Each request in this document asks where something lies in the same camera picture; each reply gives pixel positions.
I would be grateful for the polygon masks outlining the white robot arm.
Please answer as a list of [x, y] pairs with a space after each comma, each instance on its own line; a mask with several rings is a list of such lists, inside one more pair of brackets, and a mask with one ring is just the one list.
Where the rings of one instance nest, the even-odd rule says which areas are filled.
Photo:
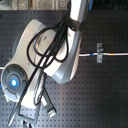
[[69, 0], [59, 23], [45, 26], [33, 19], [18, 34], [13, 57], [2, 67], [1, 85], [5, 97], [14, 102], [10, 118], [20, 119], [22, 128], [32, 128], [37, 120], [21, 115], [21, 107], [45, 108], [49, 116], [56, 115], [45, 81], [51, 77], [63, 84], [74, 77], [88, 5], [88, 0]]

